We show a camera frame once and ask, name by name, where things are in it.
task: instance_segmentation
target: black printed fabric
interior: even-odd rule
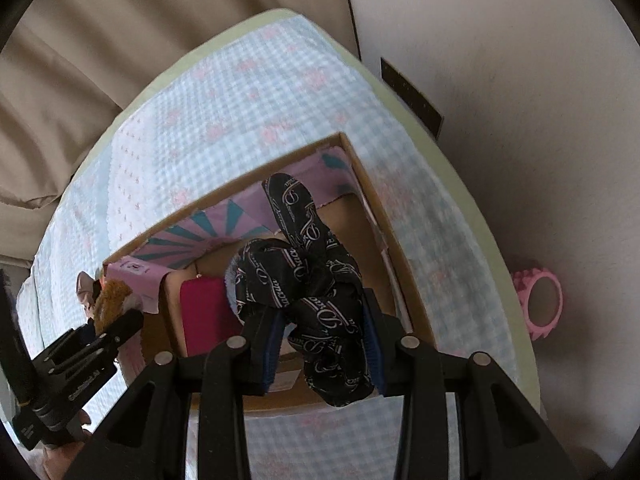
[[[305,359],[309,387],[331,406],[364,399],[373,386],[362,342],[358,264],[318,218],[297,179],[276,173],[262,187],[288,241],[256,239],[240,251],[239,315],[282,309],[297,324],[289,343]]]

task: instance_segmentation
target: robotic claw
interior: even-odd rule
[[[456,394],[463,480],[578,479],[558,441],[488,354],[441,354],[382,314],[372,290],[365,291],[363,304],[372,380],[381,395],[404,396],[396,479],[448,479],[446,392]],[[8,312],[0,305],[3,331]],[[33,361],[19,331],[12,329],[11,344],[3,334],[0,360],[20,403],[12,423],[27,448],[39,440],[61,445],[76,438],[76,413],[115,373],[118,345],[141,326],[142,314],[129,312],[82,348],[80,329],[69,331]],[[197,392],[198,478],[250,479],[242,396],[268,391],[283,330],[282,313],[257,309],[242,335],[208,355],[158,354],[107,414],[65,479],[183,479],[190,401]]]

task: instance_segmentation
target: blue gingham bedding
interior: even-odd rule
[[[348,134],[388,211],[438,348],[487,351],[517,381],[500,298],[459,209],[368,83],[301,16],[210,54],[122,124],[70,184],[46,231],[18,298],[27,311],[23,331],[39,320],[34,340],[46,346],[84,323],[74,290],[80,270],[93,272],[192,200],[336,131]],[[117,374],[90,401],[95,422],[124,389]],[[401,402],[248,418],[254,478],[392,478]],[[188,478],[195,478],[193,446],[191,439]],[[457,467],[453,460],[452,478]]]

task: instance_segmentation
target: silver bolt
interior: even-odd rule
[[[246,345],[246,339],[241,335],[233,335],[226,340],[226,345],[233,349],[242,348]]]
[[[160,366],[164,366],[169,364],[171,361],[174,360],[174,355],[171,352],[159,352],[158,354],[156,354],[156,357],[154,357],[154,361],[156,362],[157,365]]]
[[[420,340],[412,335],[406,335],[400,340],[400,344],[405,348],[418,348]]]
[[[474,354],[474,362],[478,366],[488,366],[491,364],[491,356],[484,352],[478,352],[477,354]]]

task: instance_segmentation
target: bed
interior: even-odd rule
[[[193,198],[335,131],[348,134],[367,172],[378,176],[384,205],[399,212],[394,231],[438,348],[489,352],[538,408],[518,300],[464,185],[386,86],[321,28],[285,9],[245,20],[181,58],[90,150],[18,296],[30,353],[84,322],[74,288],[80,270],[93,272]],[[86,409],[94,425],[124,389],[117,374],[92,399]],[[390,478],[401,410],[399,399],[375,398],[340,410],[247,418],[254,478]],[[194,419],[188,478],[195,478],[195,435]],[[452,478],[456,472],[452,460]]]

